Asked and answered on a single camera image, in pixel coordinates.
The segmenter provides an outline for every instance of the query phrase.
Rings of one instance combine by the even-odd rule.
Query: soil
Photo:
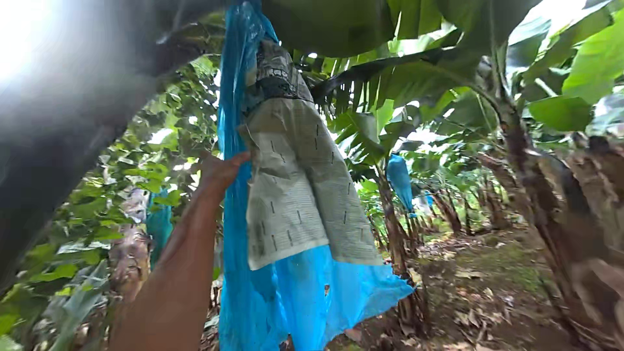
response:
[[[476,237],[441,235],[420,248],[429,296],[428,339],[401,328],[396,309],[337,336],[326,350],[577,350],[556,323],[542,281],[555,290],[526,229]]]

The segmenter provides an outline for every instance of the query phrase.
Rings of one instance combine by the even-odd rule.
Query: human arm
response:
[[[197,350],[210,303],[216,214],[248,153],[228,161],[208,156],[199,188],[126,316],[111,351]]]

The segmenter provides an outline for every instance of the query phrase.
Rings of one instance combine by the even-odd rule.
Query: hand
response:
[[[200,188],[213,187],[219,191],[224,191],[236,179],[240,166],[251,159],[248,151],[234,155],[229,160],[223,161],[217,157],[207,154],[200,165],[202,178]]]

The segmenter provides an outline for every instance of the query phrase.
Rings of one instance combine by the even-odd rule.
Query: blue plastic bag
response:
[[[259,1],[231,6],[222,52],[219,145],[225,159],[244,151],[238,135],[245,75],[261,39],[277,42]],[[413,288],[389,265],[336,262],[328,246],[304,251],[251,271],[245,214],[248,164],[225,196],[224,281],[219,324],[223,351],[278,350],[291,334],[297,351],[322,350],[344,329],[383,313]]]
[[[388,175],[390,185],[392,185],[394,192],[399,197],[399,200],[401,200],[403,206],[408,212],[412,212],[414,210],[414,206],[412,205],[412,183],[409,178],[405,159],[399,155],[392,154],[390,156],[390,161],[388,161],[386,174]]]
[[[154,198],[167,196],[167,190],[163,190],[158,194],[151,193],[149,203],[147,204],[149,214],[145,220],[145,226],[147,233],[152,237],[152,242],[154,243],[154,249],[150,255],[152,270],[156,266],[156,262],[158,262],[160,254],[165,248],[165,245],[167,245],[167,241],[173,230],[173,224],[171,224],[171,206],[154,204]]]

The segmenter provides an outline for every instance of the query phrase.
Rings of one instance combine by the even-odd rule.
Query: newspaper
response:
[[[334,260],[381,265],[346,164],[291,66],[287,52],[263,42],[257,64],[263,84],[248,92],[265,98],[256,99],[241,128],[252,163],[250,269],[321,245],[329,245]]]

